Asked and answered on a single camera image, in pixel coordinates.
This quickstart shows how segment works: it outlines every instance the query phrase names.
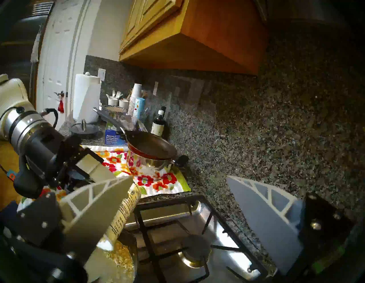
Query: red tag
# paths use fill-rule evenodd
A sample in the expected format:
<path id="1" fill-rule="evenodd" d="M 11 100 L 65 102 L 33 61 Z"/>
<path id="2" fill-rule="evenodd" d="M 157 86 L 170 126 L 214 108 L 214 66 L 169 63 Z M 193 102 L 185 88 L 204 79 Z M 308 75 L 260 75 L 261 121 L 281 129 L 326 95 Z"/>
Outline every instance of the red tag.
<path id="1" fill-rule="evenodd" d="M 62 101 L 62 99 L 59 101 L 58 111 L 61 112 L 61 113 L 65 113 L 65 111 L 64 111 L 64 102 Z"/>

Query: pot handle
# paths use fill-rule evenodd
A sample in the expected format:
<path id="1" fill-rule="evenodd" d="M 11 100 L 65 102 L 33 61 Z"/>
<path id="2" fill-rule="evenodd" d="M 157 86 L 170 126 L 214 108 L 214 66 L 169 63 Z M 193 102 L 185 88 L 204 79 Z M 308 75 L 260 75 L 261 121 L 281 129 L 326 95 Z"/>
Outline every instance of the pot handle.
<path id="1" fill-rule="evenodd" d="M 99 109 L 97 109 L 96 107 L 93 108 L 93 110 L 99 115 L 104 117 L 104 119 L 107 119 L 110 123 L 112 123 L 114 126 L 120 128 L 123 132 L 123 134 L 126 134 L 126 129 L 123 127 L 122 123 L 119 123 L 117 120 L 115 120 L 114 118 L 110 117 L 106 111 L 101 111 Z"/>
<path id="2" fill-rule="evenodd" d="M 172 164 L 175 165 L 176 167 L 184 167 L 186 163 L 188 163 L 189 161 L 189 157 L 186 155 L 181 155 L 179 156 L 178 159 L 173 160 Z"/>

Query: wooden cabinet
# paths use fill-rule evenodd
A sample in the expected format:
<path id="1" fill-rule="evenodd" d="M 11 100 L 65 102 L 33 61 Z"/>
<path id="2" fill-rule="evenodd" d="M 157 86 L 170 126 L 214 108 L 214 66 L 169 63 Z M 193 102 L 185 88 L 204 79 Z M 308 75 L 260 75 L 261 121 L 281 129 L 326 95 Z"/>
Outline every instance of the wooden cabinet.
<path id="1" fill-rule="evenodd" d="M 252 0 L 135 0 L 119 60 L 143 68 L 257 74 L 267 42 Z"/>
<path id="2" fill-rule="evenodd" d="M 135 0 L 120 51 L 180 8 L 182 0 Z"/>

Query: frying pan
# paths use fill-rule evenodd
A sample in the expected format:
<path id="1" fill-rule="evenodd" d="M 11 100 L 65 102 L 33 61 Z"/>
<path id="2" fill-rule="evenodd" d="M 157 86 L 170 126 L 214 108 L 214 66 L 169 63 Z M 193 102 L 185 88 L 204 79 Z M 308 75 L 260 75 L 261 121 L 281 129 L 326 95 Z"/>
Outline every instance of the frying pan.
<path id="1" fill-rule="evenodd" d="M 126 135 L 128 148 L 135 154 L 155 160 L 173 159 L 177 155 L 176 148 L 163 138 L 143 131 L 130 131 L 124 128 L 122 123 L 110 117 L 105 111 L 96 107 L 93 110 L 107 121 L 111 122 Z"/>

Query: gas stove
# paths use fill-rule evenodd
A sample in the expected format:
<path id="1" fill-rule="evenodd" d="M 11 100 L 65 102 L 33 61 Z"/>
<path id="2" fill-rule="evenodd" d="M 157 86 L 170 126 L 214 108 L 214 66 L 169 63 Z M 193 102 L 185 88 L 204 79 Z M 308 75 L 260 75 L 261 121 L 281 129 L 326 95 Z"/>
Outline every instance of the gas stove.
<path id="1" fill-rule="evenodd" d="M 137 240 L 135 282 L 245 282 L 267 276 L 202 195 L 139 204 L 125 229 Z"/>

